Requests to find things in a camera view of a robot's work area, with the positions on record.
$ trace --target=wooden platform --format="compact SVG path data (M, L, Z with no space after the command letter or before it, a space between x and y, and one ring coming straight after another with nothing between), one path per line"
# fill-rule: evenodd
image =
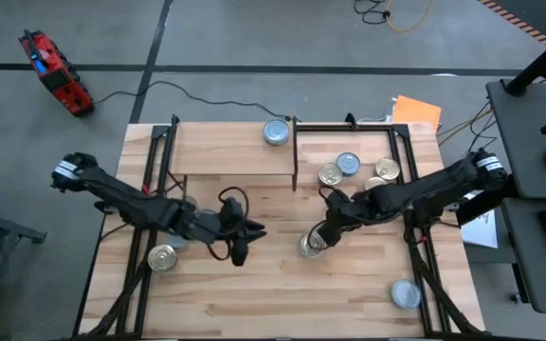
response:
M225 124L216 125L224 130ZM440 169L442 161L430 126L410 124L410 132L420 175ZM139 186L142 179L142 160L146 160L148 148L148 142L138 145L137 141L150 133L151 125L128 129L118 177L134 186ZM180 251L180 261L171 272L153 275L145 337L330 338L423 334L418 311L399 309L390 299L390 287L395 281L412 279L400 219L344 234L337 247L316 260L302 258L297 250L300 235L320 221L325 212L318 196L319 166L333 162L342 152L357 154L362 161L359 173L343 179L339 188L348 193L363 190L363 181L373 174L373 164L382 157L391 157L386 135L299 133L298 148L296 192L291 189L291 178L285 175L189 177L188 193L200 208L217 210L220 203L216 196L221 189L243 188L250 200L249 217L265 224L268 235L250 245L244 267L212 259L200 243L192 243ZM400 153L404 156L401 144ZM175 170L183 170L182 160ZM450 216L444 219L455 221ZM104 232L118 225L119 217L108 218ZM446 290L470 321L483 328L460 230L437 225L432 235ZM132 228L127 228L101 243L83 314L83 332L98 323L120 292L131 237ZM221 254L224 251L222 245L215 249ZM436 320L430 292L428 298L431 315ZM133 313L134 310L128 328L134 324Z

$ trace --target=wooden table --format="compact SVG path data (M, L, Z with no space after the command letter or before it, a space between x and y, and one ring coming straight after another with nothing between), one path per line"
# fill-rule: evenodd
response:
M412 279L401 219L346 233L337 247L318 259L304 259L297 250L300 235L324 216L325 204L318 196L319 166L334 162L339 153L356 153L362 162L359 173L343 179L338 187L350 194L363 190L373 164L391 157L387 136L299 133L299 185L293 192L293 170L288 166L293 165L292 142L268 146L255 133L262 128L262 123L180 123L171 169L190 175L188 194L200 208L218 210L218 192L241 187L249 196L250 218L265 224L268 234L250 244L243 267L212 259L205 245L197 242L180 251L172 271L153 275L144 337L421 336L418 310L397 308L390 298L395 281ZM430 125L411 123L409 128L419 174L440 169L442 159ZM130 125L119 160L118 178L137 188L151 129L152 125ZM221 132L228 138L220 138ZM400 153L405 159L401 144ZM206 162L209 159L216 164ZM245 175L259 171L261 175ZM455 222L451 214L443 218ZM107 218L103 233L120 223L117 216ZM483 329L460 230L436 225L431 233L446 291L471 323ZM131 237L132 228L126 228L100 244L82 332L98 323L121 291ZM216 251L222 253L222 246L216 245ZM438 326L430 291L428 300ZM133 327L136 299L133 303L128 329Z

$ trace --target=gray floor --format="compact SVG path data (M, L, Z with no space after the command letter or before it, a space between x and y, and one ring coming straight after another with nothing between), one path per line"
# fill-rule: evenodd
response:
M396 1L397 25L415 21L421 2ZM101 0L52 4L26 0L0 5L0 63L23 63L22 29L50 35L73 63L145 63L163 0ZM176 0L159 64L331 65L379 67L520 68L544 46L475 0L438 0L418 30L398 35L371 27L349 0ZM95 99L135 92L141 73L83 72ZM340 120L346 113L380 117L392 97L405 95L443 107L444 127L471 119L485 104L490 77L342 75L153 75L212 100L258 101L303 120ZM69 115L31 72L0 71L0 215L48 232L46 243L21 242L0 294L0 334L14 340L68 336L75 322L101 222L88 194L49 187L65 153L94 154L115 171L134 100L119 96L90 117ZM209 106L165 85L148 94L140 122L265 120L256 108ZM494 129L489 135L498 136ZM442 146L446 164L460 158L472 135ZM506 160L500 141L489 150ZM474 265L488 330L546 338L546 315L513 306L510 268Z

